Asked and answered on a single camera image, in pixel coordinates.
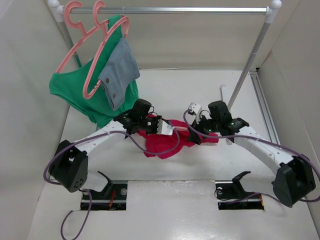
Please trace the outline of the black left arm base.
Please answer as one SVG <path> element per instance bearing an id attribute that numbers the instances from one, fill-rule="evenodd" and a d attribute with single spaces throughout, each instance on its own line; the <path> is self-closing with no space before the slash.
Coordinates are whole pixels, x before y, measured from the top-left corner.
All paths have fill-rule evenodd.
<path id="1" fill-rule="evenodd" d="M 85 187 L 87 192 L 82 193 L 80 209 L 82 211 L 125 211 L 127 208 L 127 180 L 112 180 L 101 171 L 90 172 Z"/>

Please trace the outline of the red t shirt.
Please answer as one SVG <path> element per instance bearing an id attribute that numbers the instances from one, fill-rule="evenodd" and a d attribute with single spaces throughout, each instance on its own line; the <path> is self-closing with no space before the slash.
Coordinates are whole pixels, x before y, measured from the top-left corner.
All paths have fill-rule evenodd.
<path id="1" fill-rule="evenodd" d="M 173 126 L 186 127 L 183 121 L 170 119 Z M 172 135 L 146 134 L 145 131 L 139 130 L 138 134 L 145 139 L 144 155 L 148 158 L 157 156 L 164 160 L 179 153 L 183 147 L 193 147 L 196 144 L 188 141 L 189 131 L 177 131 L 179 139 L 175 133 Z"/>

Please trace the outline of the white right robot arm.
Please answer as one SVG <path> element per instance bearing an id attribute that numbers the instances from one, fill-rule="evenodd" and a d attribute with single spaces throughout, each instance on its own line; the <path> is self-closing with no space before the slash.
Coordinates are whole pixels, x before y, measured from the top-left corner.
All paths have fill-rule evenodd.
<path id="1" fill-rule="evenodd" d="M 206 118 L 199 104 L 189 105 L 183 118 L 194 117 L 187 124 L 190 132 L 208 139 L 228 139 L 254 155 L 275 175 L 271 183 L 274 198 L 284 206 L 291 208 L 297 202 L 308 201 L 305 197 L 315 190 L 315 178 L 320 172 L 307 156 L 264 139 L 247 121 L 233 118 L 222 100 L 210 103 L 208 109 Z"/>

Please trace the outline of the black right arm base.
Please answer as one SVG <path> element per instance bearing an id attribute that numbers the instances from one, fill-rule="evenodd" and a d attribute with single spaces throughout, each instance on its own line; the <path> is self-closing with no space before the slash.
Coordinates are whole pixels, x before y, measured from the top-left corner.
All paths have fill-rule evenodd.
<path id="1" fill-rule="evenodd" d="M 218 210 L 264 210 L 264 203 L 260 194 L 245 191 L 241 179 L 250 174 L 243 171 L 231 180 L 215 181 L 214 196 L 217 199 Z"/>

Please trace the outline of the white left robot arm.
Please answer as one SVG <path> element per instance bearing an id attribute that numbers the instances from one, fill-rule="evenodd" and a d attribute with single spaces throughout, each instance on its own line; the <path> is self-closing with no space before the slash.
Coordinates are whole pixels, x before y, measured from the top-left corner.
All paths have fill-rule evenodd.
<path id="1" fill-rule="evenodd" d="M 147 134 L 171 134 L 170 125 L 161 116 L 149 115 L 150 108 L 150 102 L 138 99 L 131 109 L 91 135 L 77 142 L 62 141 L 44 171 L 44 179 L 63 186 L 70 193 L 92 190 L 98 197 L 107 198 L 112 191 L 112 181 L 101 172 L 89 171 L 89 157 L 139 130 Z"/>

